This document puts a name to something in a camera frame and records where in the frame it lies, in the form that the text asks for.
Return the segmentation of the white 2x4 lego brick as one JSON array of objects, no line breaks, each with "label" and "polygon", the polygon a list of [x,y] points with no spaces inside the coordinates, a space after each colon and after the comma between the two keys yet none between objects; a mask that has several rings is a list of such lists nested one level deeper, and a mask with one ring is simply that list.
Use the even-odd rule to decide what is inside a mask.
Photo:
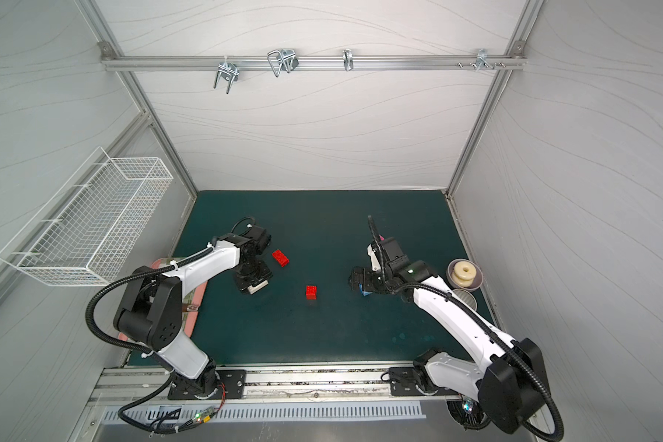
[{"label": "white 2x4 lego brick", "polygon": [[253,295],[253,294],[259,292],[260,290],[262,290],[263,288],[267,287],[268,284],[269,284],[269,282],[267,280],[265,280],[265,281],[262,281],[261,283],[259,283],[258,285],[249,285],[247,290],[251,295]]}]

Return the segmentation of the red 2x4 lego brick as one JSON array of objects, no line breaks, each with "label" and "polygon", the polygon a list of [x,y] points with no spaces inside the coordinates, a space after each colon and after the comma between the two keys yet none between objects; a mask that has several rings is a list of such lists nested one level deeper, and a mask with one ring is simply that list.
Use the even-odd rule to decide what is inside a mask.
[{"label": "red 2x4 lego brick", "polygon": [[281,252],[281,250],[275,250],[272,253],[272,256],[273,256],[274,260],[281,267],[286,267],[287,265],[289,265],[289,259],[287,258],[287,256],[283,252]]}]

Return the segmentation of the blue 2x4 lego brick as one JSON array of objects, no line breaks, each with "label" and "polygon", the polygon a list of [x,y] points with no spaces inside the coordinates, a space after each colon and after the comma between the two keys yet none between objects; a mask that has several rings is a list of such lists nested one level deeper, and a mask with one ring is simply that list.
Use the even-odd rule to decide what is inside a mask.
[{"label": "blue 2x4 lego brick", "polygon": [[370,296],[374,293],[372,288],[364,287],[363,285],[359,286],[359,290],[364,297]]}]

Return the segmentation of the red 2x2 lego brick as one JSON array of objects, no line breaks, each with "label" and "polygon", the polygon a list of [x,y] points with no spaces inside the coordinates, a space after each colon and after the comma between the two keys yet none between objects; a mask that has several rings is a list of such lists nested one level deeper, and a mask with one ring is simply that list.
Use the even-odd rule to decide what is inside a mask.
[{"label": "red 2x2 lego brick", "polygon": [[316,285],[307,285],[305,296],[307,300],[316,300],[317,299],[317,287]]}]

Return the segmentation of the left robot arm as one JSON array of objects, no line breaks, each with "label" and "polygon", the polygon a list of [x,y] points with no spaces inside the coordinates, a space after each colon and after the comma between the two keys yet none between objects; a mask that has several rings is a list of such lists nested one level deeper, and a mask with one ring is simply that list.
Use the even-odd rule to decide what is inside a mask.
[{"label": "left robot arm", "polygon": [[169,270],[161,268],[154,276],[129,282],[114,316],[115,329],[159,357],[173,372],[177,390],[190,398],[210,398],[219,385],[217,364],[182,329],[184,298],[229,270],[242,293],[261,290],[272,277],[261,259],[270,242],[265,228],[251,225],[241,235],[229,232],[197,254],[172,262]]}]

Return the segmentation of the pink tray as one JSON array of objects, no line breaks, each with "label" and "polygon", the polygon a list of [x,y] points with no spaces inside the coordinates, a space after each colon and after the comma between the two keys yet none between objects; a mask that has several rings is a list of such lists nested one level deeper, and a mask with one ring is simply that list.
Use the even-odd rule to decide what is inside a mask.
[{"label": "pink tray", "polygon": [[[171,257],[160,258],[151,263],[151,268],[161,268],[169,264],[173,260]],[[203,282],[198,287],[190,291],[182,300],[182,329],[188,337],[192,337],[195,324],[197,322],[200,308],[204,300],[204,293],[206,292],[207,282]],[[118,334],[118,339],[124,342],[134,342],[128,338],[124,333]]]}]

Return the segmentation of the green table mat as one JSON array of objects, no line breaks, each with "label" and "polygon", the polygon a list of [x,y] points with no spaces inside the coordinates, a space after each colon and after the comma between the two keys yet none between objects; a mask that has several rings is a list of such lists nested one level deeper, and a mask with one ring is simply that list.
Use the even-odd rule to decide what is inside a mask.
[{"label": "green table mat", "polygon": [[[465,258],[443,193],[202,192],[176,255],[193,254],[215,236],[240,230],[246,215],[271,234],[263,259],[273,276],[253,295],[237,290],[230,273],[207,283],[193,342],[217,363],[406,361],[433,348],[467,357],[416,305],[398,296],[364,297],[348,285],[351,270],[370,262],[370,220],[381,235],[397,239],[411,260],[439,274]],[[274,260],[275,250],[289,265]],[[307,300],[307,285],[316,285],[316,300]]]}]

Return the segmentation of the metal hook clamp left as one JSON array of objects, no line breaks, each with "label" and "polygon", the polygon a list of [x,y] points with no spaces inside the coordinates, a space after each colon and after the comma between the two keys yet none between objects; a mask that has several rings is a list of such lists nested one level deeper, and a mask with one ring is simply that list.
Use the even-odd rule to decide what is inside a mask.
[{"label": "metal hook clamp left", "polygon": [[226,85],[226,94],[230,94],[232,86],[239,80],[239,68],[228,60],[220,63],[215,73],[215,80],[213,88],[219,85]]}]

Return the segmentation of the metal hook clamp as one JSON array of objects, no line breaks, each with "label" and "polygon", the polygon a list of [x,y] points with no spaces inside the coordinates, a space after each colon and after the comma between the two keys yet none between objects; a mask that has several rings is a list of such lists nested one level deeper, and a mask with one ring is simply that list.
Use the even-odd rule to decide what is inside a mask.
[{"label": "metal hook clamp", "polygon": [[213,88],[219,85],[226,85],[226,94],[230,94],[232,86],[239,80],[239,68],[228,60],[220,63],[215,73],[215,80]]},{"label": "metal hook clamp", "polygon": [[299,66],[296,51],[293,49],[272,50],[266,55],[266,59],[275,77],[285,72],[290,74]]}]

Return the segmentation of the metal hook clamp middle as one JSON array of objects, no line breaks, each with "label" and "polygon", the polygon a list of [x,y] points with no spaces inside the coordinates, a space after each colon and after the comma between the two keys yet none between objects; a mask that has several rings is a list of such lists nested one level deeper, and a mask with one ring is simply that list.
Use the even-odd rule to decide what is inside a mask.
[{"label": "metal hook clamp middle", "polygon": [[293,49],[272,50],[266,55],[266,59],[275,77],[285,72],[290,74],[299,66],[296,51]]}]

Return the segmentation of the metal clamp right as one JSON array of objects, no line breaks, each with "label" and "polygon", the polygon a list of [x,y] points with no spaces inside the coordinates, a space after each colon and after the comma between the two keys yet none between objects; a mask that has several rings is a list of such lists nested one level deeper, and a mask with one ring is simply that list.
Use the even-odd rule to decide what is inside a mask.
[{"label": "metal clamp right", "polygon": [[480,49],[475,55],[475,59],[471,62],[458,62],[458,68],[460,69],[471,69],[475,72],[478,71],[497,71],[503,70],[506,67],[506,64],[501,60],[492,61],[489,58],[489,54],[486,49]]}]

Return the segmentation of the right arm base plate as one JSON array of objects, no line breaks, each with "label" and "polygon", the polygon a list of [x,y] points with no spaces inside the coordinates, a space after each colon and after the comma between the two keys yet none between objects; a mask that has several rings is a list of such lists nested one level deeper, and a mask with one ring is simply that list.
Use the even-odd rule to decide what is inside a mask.
[{"label": "right arm base plate", "polygon": [[394,366],[384,372],[380,379],[390,385],[390,394],[393,397],[460,396],[455,390],[436,386],[427,374],[416,366]]}]

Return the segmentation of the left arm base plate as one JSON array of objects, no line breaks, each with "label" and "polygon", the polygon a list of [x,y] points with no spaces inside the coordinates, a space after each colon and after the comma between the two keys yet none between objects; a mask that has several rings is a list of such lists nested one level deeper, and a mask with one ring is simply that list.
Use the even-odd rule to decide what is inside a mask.
[{"label": "left arm base plate", "polygon": [[170,401],[241,399],[247,372],[243,369],[222,369],[204,372],[197,379],[175,375],[168,392]]}]

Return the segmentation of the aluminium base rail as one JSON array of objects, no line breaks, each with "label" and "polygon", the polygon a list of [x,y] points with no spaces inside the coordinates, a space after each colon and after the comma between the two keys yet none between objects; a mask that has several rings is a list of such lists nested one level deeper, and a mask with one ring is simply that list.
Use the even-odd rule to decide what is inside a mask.
[{"label": "aluminium base rail", "polygon": [[[247,372],[241,399],[225,403],[338,403],[339,401],[407,401],[459,400],[469,396],[469,388],[477,388],[480,371],[460,360],[449,364],[432,363],[427,369],[429,379],[438,387],[460,394],[449,397],[393,397],[390,385],[381,375],[394,366],[413,366],[410,361],[379,361],[340,364],[301,365],[233,365],[222,369],[243,369]],[[170,401],[169,387],[147,402],[155,404],[218,404],[220,400]]]}]

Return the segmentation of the aluminium crossbar rail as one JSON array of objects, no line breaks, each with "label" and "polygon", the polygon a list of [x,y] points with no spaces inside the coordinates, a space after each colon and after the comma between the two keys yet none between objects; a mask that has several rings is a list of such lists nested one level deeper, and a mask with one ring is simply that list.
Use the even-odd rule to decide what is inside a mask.
[{"label": "aluminium crossbar rail", "polygon": [[[458,62],[471,62],[475,55],[358,55],[353,53],[354,70],[351,72],[379,71],[473,71],[460,69]],[[503,70],[521,70],[528,64],[525,57],[489,55],[490,60],[501,60]],[[220,63],[228,60],[241,73],[271,72],[266,55],[243,56],[124,56],[101,64],[111,72],[215,72]],[[338,55],[298,55],[298,72],[345,72],[342,53]]]}]

